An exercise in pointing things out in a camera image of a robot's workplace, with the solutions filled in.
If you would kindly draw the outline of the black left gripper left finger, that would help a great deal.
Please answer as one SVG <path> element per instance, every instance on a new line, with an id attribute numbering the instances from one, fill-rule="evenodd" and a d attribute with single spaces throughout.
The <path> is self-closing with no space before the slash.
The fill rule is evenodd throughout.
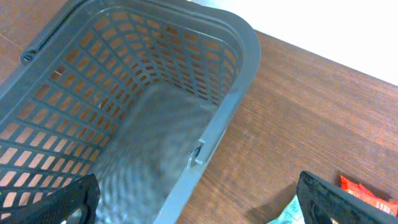
<path id="1" fill-rule="evenodd" d="M 1 223 L 89 223 L 95 222 L 100 188 L 94 174 L 71 182 L 55 193 L 29 205 Z"/>

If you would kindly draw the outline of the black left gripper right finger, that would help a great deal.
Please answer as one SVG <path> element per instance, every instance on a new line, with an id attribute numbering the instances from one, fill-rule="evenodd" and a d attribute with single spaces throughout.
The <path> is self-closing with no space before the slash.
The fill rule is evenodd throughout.
<path id="1" fill-rule="evenodd" d="M 296 194 L 306 224 L 385 223 L 397 218 L 345 192 L 317 175 L 302 171 Z"/>

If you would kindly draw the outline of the mint green tissue packet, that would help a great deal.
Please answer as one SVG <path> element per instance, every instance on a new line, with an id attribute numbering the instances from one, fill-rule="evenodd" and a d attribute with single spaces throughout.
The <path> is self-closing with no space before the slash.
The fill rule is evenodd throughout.
<path id="1" fill-rule="evenodd" d="M 267 224 L 305 224 L 297 195 L 294 196 L 276 219 Z"/>

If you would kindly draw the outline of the red orange pasta packet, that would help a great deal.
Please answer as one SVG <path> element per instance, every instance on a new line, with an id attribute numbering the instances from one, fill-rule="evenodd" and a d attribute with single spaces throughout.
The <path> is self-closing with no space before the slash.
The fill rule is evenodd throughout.
<path id="1" fill-rule="evenodd" d="M 340 176 L 341 189 L 354 197 L 376 207 L 390 215 L 397 216 L 397 202 L 388 202 L 376 197 L 370 190 L 362 184 L 355 184 L 344 176 Z"/>

